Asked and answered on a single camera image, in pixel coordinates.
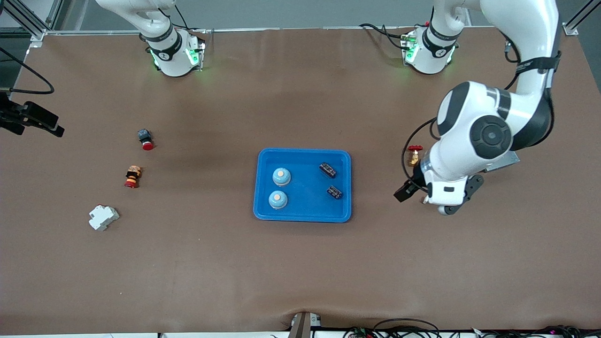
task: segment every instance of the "light blue round object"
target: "light blue round object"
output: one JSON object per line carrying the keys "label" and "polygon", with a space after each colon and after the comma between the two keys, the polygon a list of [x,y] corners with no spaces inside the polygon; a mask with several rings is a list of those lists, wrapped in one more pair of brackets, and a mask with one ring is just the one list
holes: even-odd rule
{"label": "light blue round object", "polygon": [[286,168],[277,168],[273,172],[273,182],[278,186],[284,186],[290,183],[290,172]]}
{"label": "light blue round object", "polygon": [[269,195],[269,205],[274,209],[282,209],[288,204],[288,196],[283,191],[276,190]]}

